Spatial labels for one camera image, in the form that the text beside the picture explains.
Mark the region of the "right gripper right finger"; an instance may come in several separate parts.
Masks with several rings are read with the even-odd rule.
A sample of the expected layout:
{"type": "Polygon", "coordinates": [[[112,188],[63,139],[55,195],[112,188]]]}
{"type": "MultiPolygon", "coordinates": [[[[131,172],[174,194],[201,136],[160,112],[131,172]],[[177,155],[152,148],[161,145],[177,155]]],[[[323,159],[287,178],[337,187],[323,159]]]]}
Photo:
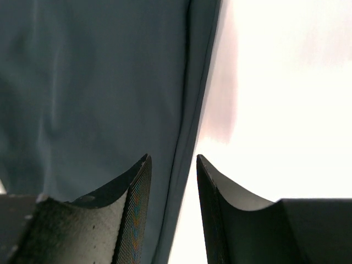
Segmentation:
{"type": "Polygon", "coordinates": [[[351,263],[351,199],[271,202],[203,155],[196,169],[208,263],[351,263]]]}

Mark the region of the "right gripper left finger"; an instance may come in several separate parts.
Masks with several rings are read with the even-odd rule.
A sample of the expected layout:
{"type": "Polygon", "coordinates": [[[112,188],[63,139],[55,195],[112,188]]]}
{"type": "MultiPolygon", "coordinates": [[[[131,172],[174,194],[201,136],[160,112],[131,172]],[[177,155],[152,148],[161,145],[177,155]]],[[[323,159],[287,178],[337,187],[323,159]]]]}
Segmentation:
{"type": "Polygon", "coordinates": [[[144,155],[73,202],[2,195],[1,263],[139,263],[151,177],[144,155]]]}

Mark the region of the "navy blue shorts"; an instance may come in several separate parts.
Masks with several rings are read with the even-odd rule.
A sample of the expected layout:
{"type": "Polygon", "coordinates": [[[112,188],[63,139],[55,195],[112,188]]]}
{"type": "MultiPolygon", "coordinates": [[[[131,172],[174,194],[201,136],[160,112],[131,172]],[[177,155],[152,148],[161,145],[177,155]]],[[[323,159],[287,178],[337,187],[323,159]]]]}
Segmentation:
{"type": "Polygon", "coordinates": [[[220,1],[1,1],[1,180],[71,201],[152,158],[142,263],[167,263],[220,1]]]}

